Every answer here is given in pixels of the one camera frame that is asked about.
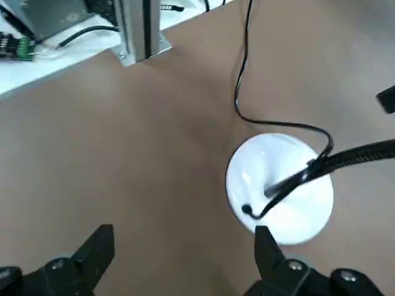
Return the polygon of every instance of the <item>round white base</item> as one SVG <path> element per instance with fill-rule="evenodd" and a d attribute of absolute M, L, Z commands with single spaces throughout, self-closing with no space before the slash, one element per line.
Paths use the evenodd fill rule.
<path fill-rule="evenodd" d="M 317 154 L 302 141 L 286 134 L 259 134 L 248 139 L 233 154 L 227 169 L 227 194 L 237 218 L 251 232 L 266 225 L 278 244 L 300 244 L 315 237 L 326 225 L 333 207 L 329 175 L 295 189 L 261 220 L 243 213 L 250 204 L 258 215 L 270 199 L 264 189 L 307 166 Z"/>

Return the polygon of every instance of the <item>tabletop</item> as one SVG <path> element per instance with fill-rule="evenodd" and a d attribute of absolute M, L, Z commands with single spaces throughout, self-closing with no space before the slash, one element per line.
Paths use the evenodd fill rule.
<path fill-rule="evenodd" d="M 116 257 L 98 295 L 239 295 L 254 238 L 225 193 L 233 151 L 262 132 L 233 110 L 247 2 L 165 32 L 173 49 L 124 68 L 109 51 L 0 102 L 0 262 L 24 271 L 74 251 L 101 223 Z M 350 0 L 256 0 L 240 93 L 252 117 L 321 126 L 335 150 L 394 138 L 376 93 L 395 83 L 395 37 Z M 328 274 L 345 266 L 395 292 L 393 161 L 332 175 L 324 230 L 283 247 Z"/>

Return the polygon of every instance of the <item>black wire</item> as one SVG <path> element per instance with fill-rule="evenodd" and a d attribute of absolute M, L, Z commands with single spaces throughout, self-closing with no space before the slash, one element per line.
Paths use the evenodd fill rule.
<path fill-rule="evenodd" d="M 210 11 L 210 3 L 209 0 L 204 0 L 204 5 L 206 5 L 206 12 Z"/>
<path fill-rule="evenodd" d="M 249 33 L 249 23 L 250 23 L 250 18 L 251 18 L 251 9 L 252 9 L 252 4 L 254 3 L 254 0 L 249 0 L 248 2 L 248 8 L 247 8 L 247 16 L 246 16 L 246 23 L 244 27 L 244 57 L 243 61 L 241 62 L 241 67 L 239 71 L 239 75 L 237 77 L 236 81 L 236 87 L 235 87 L 235 93 L 234 93 L 234 105 L 235 105 L 235 110 L 238 116 L 250 123 L 258 124 L 258 125 L 275 125 L 275 126 L 287 126 L 291 128 L 300 128 L 304 130 L 309 130 L 309 131 L 315 131 L 316 133 L 324 134 L 328 138 L 328 144 L 326 147 L 322 150 L 321 154 L 315 159 L 314 161 L 309 163 L 309 166 L 302 171 L 299 174 L 296 174 L 295 177 L 293 177 L 291 180 L 287 180 L 285 184 L 282 186 L 282 190 L 278 192 L 278 194 L 266 205 L 266 207 L 262 210 L 262 212 L 259 215 L 255 215 L 252 212 L 252 208 L 249 204 L 245 204 L 242 206 L 242 211 L 249 215 L 251 218 L 259 220 L 262 219 L 276 204 L 281 202 L 288 194 L 290 194 L 299 184 L 301 184 L 306 178 L 311 178 L 313 175 L 317 173 L 317 169 L 320 168 L 320 163 L 323 159 L 327 158 L 328 155 L 331 153 L 333 150 L 333 138 L 329 132 L 326 130 L 312 126 L 312 125 L 307 125 L 304 123 L 293 123 L 293 122 L 284 122 L 284 121 L 271 121 L 271 120 L 258 120 L 258 119 L 253 119 L 253 118 L 248 118 L 244 116 L 240 109 L 239 109 L 239 92 L 240 92 L 240 86 L 241 86 L 241 80 L 243 78 L 243 73 L 246 69 L 246 63 L 248 60 L 248 46 L 249 46 L 249 40 L 248 40 L 248 33 Z"/>
<path fill-rule="evenodd" d="M 118 28 L 110 27 L 110 26 L 93 26 L 93 27 L 88 27 L 88 28 L 85 28 L 85 29 L 83 29 L 81 31 L 76 32 L 72 36 L 70 36 L 67 39 L 63 40 L 62 42 L 60 42 L 56 46 L 56 48 L 64 47 L 68 43 L 72 42 L 75 38 L 78 38 L 78 37 L 80 37 L 81 35 L 83 35 L 83 34 L 85 34 L 87 32 L 92 32 L 92 31 L 96 31 L 96 30 L 107 30 L 107 31 L 119 32 Z"/>
<path fill-rule="evenodd" d="M 238 75 L 238 78 L 236 81 L 236 87 L 235 87 L 235 93 L 234 93 L 234 104 L 235 104 L 236 113 L 239 115 L 239 117 L 241 119 L 243 119 L 247 122 L 250 122 L 250 123 L 258 124 L 258 125 L 287 126 L 287 127 L 291 127 L 291 128 L 301 128 L 304 130 L 310 130 L 310 131 L 315 131 L 317 133 L 324 134 L 328 138 L 328 144 L 326 145 L 326 147 L 324 148 L 324 150 L 321 152 L 321 154 L 318 156 L 317 159 L 326 157 L 333 150 L 333 138 L 332 138 L 331 134 L 329 132 L 327 132 L 326 130 L 316 127 L 316 126 L 307 125 L 304 123 L 251 119 L 251 118 L 244 116 L 239 109 L 238 97 L 239 97 L 239 92 L 240 92 L 241 79 L 243 77 L 243 73 L 246 68 L 246 62 L 248 60 L 248 45 L 249 45 L 248 33 L 249 33 L 249 22 L 250 22 L 250 17 L 251 17 L 251 8 L 252 8 L 253 3 L 254 3 L 254 0 L 249 0 L 248 8 L 247 8 L 246 24 L 244 27 L 244 57 L 243 57 L 240 72 L 239 72 L 239 75 Z"/>

